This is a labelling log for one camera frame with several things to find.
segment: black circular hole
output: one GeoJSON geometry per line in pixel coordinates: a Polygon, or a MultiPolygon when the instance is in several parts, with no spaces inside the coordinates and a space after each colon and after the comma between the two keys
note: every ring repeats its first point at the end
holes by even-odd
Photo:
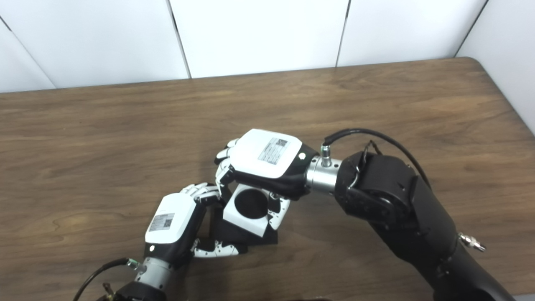
{"type": "Polygon", "coordinates": [[[234,199],[236,210],[248,219],[260,219],[268,214],[268,198],[259,190],[241,191],[234,199]]]}

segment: wooden table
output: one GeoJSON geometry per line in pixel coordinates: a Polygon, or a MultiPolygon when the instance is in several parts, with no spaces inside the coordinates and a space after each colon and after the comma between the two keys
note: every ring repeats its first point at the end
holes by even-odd
{"type": "MultiPolygon", "coordinates": [[[[512,294],[535,292],[535,139],[482,67],[456,58],[0,94],[0,299],[70,300],[104,262],[141,258],[161,197],[212,180],[215,154],[250,128],[319,148],[356,126],[409,148],[457,227],[487,245],[472,255],[512,294]]],[[[333,157],[367,138],[345,138],[333,157]]],[[[292,203],[279,238],[194,260],[189,299],[431,299],[333,199],[292,203]]],[[[133,276],[110,270],[82,299],[133,276]]]]}

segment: qr code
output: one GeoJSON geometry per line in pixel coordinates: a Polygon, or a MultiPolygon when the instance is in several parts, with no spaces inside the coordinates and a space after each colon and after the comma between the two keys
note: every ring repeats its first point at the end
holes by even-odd
{"type": "Polygon", "coordinates": [[[286,142],[288,142],[288,141],[279,139],[279,140],[277,141],[277,145],[280,145],[280,146],[286,146],[286,142]]]}

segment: label sticker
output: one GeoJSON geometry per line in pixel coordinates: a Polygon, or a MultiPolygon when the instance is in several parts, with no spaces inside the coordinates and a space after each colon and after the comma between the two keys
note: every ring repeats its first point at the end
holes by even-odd
{"type": "Polygon", "coordinates": [[[156,215],[150,224],[149,232],[169,230],[173,222],[174,213],[156,215]]]}
{"type": "Polygon", "coordinates": [[[260,153],[260,157],[258,157],[258,159],[260,161],[265,161],[269,164],[277,165],[280,157],[288,148],[289,144],[290,142],[286,140],[282,140],[279,138],[271,138],[266,147],[264,147],[262,153],[260,153]]]}

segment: cable connector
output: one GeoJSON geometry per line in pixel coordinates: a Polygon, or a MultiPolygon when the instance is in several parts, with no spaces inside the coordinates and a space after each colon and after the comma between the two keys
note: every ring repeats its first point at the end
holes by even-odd
{"type": "Polygon", "coordinates": [[[472,249],[476,249],[479,252],[485,252],[487,248],[477,241],[473,236],[464,235],[461,232],[457,234],[459,240],[467,247],[470,247],[472,249]]]}
{"type": "Polygon", "coordinates": [[[331,165],[331,146],[322,144],[322,166],[330,167],[331,165]]]}
{"type": "Polygon", "coordinates": [[[137,260],[132,258],[128,258],[126,266],[140,274],[143,274],[147,271],[147,266],[140,264],[137,260]]]}

